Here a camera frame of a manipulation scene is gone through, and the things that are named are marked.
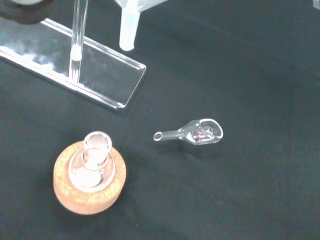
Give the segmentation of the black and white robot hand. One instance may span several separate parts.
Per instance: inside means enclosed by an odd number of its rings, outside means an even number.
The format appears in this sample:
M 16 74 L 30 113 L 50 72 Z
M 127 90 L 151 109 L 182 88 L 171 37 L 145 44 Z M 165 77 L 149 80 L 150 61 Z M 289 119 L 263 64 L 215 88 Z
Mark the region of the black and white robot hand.
M 40 23 L 51 14 L 55 0 L 1 0 L 0 17 L 23 25 Z

